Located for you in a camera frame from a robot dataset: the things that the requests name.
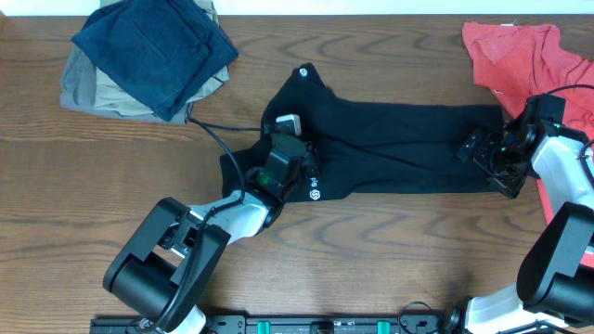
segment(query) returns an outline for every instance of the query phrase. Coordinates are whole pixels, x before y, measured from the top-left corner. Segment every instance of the navy blue folded cloth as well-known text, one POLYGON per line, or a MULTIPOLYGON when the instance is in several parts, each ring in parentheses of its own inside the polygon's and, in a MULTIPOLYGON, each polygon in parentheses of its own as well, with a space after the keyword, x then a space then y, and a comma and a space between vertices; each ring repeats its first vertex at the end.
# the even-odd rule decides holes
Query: navy blue folded cloth
POLYGON ((72 41, 130 96, 170 121, 238 50, 192 0, 96 10, 72 41))

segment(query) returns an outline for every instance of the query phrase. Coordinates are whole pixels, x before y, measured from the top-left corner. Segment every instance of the dark clothing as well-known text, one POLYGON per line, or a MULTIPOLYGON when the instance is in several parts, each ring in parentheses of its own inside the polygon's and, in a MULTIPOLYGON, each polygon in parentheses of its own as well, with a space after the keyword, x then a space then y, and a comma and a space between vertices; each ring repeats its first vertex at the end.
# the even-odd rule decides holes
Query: dark clothing
POLYGON ((165 121, 238 56, 225 33, 192 0, 126 0, 105 6, 72 41, 165 121))
MULTIPOLYGON (((478 165, 460 161, 456 153, 477 127, 502 135, 499 106, 350 102, 336 97, 314 66, 305 64, 293 71, 270 101, 262 126, 286 114, 300 115, 302 139, 316 147, 321 172, 317 180, 302 180, 288 202, 343 199, 353 192, 497 191, 478 165), (300 73, 302 69, 307 70, 305 76, 300 73)), ((235 156, 247 172, 264 164, 270 148, 270 138, 262 135, 252 148, 235 156)), ((221 157, 221 168, 223 194, 227 196, 237 186, 237 174, 227 155, 221 157)))

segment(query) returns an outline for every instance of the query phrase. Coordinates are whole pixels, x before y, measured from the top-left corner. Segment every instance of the wooden table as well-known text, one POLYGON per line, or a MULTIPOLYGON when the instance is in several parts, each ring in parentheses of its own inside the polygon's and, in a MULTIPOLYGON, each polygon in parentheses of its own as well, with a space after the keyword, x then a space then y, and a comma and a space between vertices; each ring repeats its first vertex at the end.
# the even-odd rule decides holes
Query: wooden table
MULTIPOLYGON (((587 16, 222 17, 240 51, 232 80, 197 104, 206 122, 254 126, 291 70, 313 62, 358 101, 496 104, 472 83, 462 22, 555 23, 594 58, 587 16)), ((161 198, 220 198, 217 144, 198 126, 102 119, 61 109, 59 81, 84 18, 9 18, 0 35, 0 332, 83 333, 133 315, 101 287, 114 256, 161 198)), ((233 148, 256 135, 221 133, 233 148)), ((443 309, 515 282, 544 229, 534 182, 516 200, 353 195, 287 205, 229 247, 200 304, 252 315, 443 309)))

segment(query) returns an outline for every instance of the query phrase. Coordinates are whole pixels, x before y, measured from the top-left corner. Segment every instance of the red cloth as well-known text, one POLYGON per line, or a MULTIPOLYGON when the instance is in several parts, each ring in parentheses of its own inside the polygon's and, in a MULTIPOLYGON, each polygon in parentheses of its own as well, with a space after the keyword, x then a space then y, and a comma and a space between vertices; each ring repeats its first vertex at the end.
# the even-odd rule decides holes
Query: red cloth
MULTIPOLYGON (((474 65, 474 83, 491 89, 503 107, 517 117, 529 96, 567 84, 594 84, 594 65, 559 47, 561 32, 551 24, 501 26, 464 23, 464 44, 474 65)), ((563 124, 594 138, 594 90, 568 89, 563 124)), ((547 191, 538 181, 547 224, 553 217, 547 191)), ((582 263, 594 267, 594 256, 582 263)))

